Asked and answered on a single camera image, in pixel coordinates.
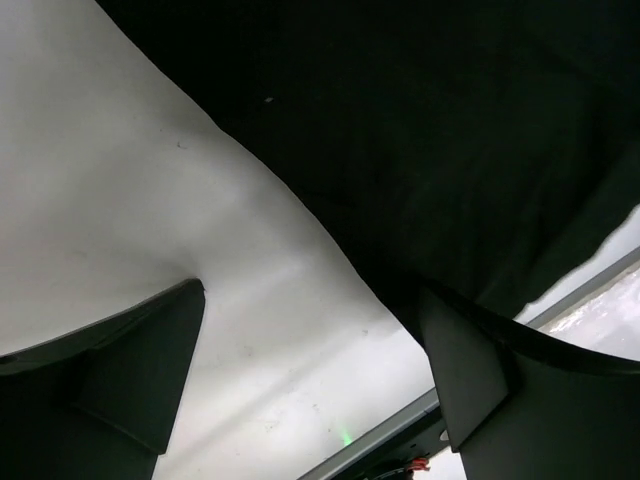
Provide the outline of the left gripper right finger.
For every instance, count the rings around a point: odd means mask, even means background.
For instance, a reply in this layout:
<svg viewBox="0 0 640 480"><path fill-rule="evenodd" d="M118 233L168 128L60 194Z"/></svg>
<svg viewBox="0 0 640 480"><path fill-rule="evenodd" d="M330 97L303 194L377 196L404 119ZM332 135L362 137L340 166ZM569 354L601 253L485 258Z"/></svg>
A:
<svg viewBox="0 0 640 480"><path fill-rule="evenodd" d="M420 326L470 479L636 479L639 364L557 340L430 285Z"/></svg>

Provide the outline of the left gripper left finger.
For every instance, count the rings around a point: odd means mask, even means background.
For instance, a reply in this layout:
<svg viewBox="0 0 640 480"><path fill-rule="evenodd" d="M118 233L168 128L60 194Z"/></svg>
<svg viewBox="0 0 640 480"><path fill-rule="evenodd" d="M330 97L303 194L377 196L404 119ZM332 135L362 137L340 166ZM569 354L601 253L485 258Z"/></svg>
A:
<svg viewBox="0 0 640 480"><path fill-rule="evenodd" d="M152 478L204 310L204 287L192 279L89 327L2 354L2 478Z"/></svg>

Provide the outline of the black trousers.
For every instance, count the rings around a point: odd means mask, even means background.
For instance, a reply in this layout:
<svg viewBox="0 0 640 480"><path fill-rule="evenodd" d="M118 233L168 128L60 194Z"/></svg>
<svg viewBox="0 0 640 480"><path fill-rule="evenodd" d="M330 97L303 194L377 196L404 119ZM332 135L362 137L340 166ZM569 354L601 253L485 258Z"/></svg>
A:
<svg viewBox="0 0 640 480"><path fill-rule="evenodd" d="M412 334L516 316L639 202L635 1L106 1Z"/></svg>

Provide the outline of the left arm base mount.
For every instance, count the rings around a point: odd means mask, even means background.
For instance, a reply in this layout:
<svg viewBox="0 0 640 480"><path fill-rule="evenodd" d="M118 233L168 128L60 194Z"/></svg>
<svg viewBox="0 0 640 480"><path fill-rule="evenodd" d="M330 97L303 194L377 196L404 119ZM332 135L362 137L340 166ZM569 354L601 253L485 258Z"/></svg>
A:
<svg viewBox="0 0 640 480"><path fill-rule="evenodd" d="M412 479L420 467L449 446L441 408L403 427L336 479Z"/></svg>

